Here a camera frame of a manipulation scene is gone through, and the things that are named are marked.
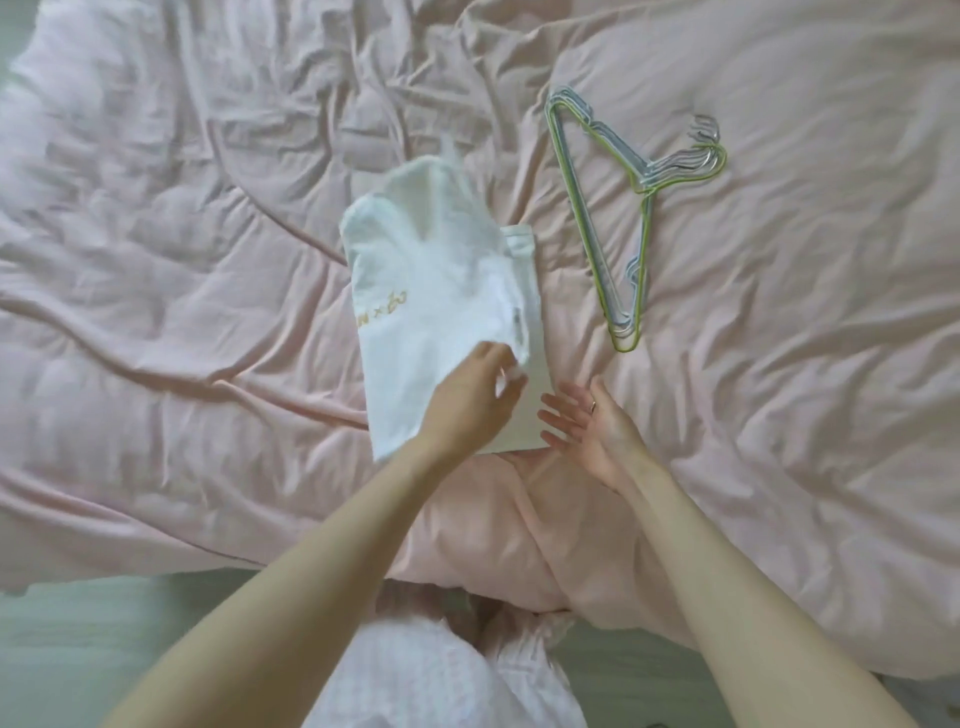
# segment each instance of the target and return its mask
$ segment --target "pink duvet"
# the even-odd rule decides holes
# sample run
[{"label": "pink duvet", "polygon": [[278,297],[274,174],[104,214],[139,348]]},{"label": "pink duvet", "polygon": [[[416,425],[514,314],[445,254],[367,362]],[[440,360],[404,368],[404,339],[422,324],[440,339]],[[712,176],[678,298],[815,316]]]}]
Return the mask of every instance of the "pink duvet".
[{"label": "pink duvet", "polygon": [[[372,473],[337,225],[450,135],[538,236],[555,379],[604,373],[866,667],[960,669],[960,6],[48,0],[0,105],[0,584],[262,565]],[[607,338],[542,117],[663,154],[641,347]],[[612,259],[637,199],[571,133]],[[393,576],[687,639],[622,503],[486,456]]]}]

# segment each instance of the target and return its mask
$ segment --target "folded white shirt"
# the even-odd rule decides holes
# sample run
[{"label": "folded white shirt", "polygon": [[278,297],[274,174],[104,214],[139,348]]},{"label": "folded white shirt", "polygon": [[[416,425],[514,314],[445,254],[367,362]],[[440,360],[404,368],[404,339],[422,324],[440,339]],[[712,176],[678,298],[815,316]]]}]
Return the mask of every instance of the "folded white shirt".
[{"label": "folded white shirt", "polygon": [[510,345],[530,377],[484,452],[543,447],[537,409],[551,384],[530,228],[501,230],[456,159],[423,157],[351,205],[340,232],[374,459],[417,434],[437,384],[481,341]]}]

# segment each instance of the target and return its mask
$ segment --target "person's left arm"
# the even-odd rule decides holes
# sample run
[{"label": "person's left arm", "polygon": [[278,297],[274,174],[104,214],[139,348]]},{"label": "person's left arm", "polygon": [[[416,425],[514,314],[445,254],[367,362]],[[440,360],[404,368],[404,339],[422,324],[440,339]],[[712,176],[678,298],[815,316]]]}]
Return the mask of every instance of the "person's left arm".
[{"label": "person's left arm", "polygon": [[423,504],[510,420],[510,348],[482,343],[434,393],[420,434],[355,496],[164,655],[103,728],[299,728]]}]

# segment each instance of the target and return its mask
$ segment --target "pink fabric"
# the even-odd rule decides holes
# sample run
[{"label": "pink fabric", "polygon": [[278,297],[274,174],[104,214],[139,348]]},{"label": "pink fabric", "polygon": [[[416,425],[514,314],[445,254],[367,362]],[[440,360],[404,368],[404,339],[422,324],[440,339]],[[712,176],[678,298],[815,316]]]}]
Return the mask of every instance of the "pink fabric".
[{"label": "pink fabric", "polygon": [[[724,532],[872,669],[960,669],[960,6],[946,0],[48,2],[0,109],[0,581],[265,564],[372,474],[337,224],[451,135],[527,223],[554,379],[602,372]],[[615,355],[541,109],[663,193]],[[572,133],[624,264],[637,200]],[[305,234],[294,234],[303,231]],[[487,456],[393,576],[685,639],[618,498]]]}]

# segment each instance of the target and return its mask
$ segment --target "person's right arm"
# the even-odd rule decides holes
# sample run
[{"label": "person's right arm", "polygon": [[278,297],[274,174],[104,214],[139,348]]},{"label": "person's right arm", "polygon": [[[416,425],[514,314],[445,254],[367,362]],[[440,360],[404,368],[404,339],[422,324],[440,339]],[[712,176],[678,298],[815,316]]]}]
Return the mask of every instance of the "person's right arm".
[{"label": "person's right arm", "polygon": [[541,418],[567,439],[544,439],[630,503],[738,726],[916,728],[654,461],[602,382],[563,391]]}]

